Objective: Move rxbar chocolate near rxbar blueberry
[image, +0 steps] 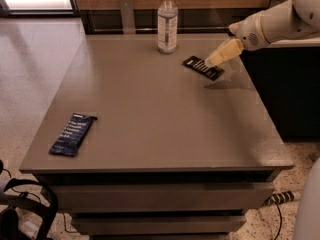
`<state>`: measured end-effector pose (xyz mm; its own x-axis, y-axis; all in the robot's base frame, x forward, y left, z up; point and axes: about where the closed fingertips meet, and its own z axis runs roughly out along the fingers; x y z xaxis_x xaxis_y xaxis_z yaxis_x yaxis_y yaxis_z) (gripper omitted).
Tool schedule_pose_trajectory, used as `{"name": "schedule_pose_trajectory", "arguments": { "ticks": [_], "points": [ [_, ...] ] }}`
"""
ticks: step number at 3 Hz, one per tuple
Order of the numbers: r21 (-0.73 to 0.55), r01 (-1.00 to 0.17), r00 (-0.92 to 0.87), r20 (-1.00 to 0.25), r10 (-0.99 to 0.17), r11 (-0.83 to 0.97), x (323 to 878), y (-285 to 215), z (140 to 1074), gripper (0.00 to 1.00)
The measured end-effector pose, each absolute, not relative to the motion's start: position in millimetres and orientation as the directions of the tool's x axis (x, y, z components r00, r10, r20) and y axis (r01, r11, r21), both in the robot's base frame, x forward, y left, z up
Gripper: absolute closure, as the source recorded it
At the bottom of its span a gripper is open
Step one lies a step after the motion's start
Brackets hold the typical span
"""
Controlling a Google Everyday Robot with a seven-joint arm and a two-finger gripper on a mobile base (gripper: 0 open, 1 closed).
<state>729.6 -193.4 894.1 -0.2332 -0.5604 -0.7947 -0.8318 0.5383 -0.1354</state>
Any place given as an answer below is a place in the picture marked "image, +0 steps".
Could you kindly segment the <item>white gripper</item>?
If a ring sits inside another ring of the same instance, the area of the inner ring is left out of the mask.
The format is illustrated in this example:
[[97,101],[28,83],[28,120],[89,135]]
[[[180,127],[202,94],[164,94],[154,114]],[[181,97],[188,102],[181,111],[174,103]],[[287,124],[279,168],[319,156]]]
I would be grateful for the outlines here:
[[269,42],[263,32],[263,15],[264,12],[261,11],[240,22],[230,24],[228,29],[237,38],[223,42],[205,59],[205,65],[215,67],[239,56],[244,49],[255,51],[267,47]]

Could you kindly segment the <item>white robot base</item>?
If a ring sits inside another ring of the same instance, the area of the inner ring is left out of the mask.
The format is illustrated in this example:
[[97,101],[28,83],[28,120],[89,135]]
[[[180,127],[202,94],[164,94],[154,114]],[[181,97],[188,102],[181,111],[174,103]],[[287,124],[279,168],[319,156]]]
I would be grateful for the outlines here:
[[320,158],[312,166],[304,184],[293,240],[320,240]]

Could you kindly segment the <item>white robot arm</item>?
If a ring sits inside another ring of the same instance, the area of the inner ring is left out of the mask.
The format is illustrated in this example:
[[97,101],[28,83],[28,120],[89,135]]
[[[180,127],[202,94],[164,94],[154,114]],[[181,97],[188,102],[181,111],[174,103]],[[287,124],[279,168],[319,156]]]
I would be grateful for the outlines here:
[[244,50],[255,51],[281,40],[307,39],[320,31],[320,0],[288,0],[233,23],[234,38],[222,43],[206,59],[218,66]]

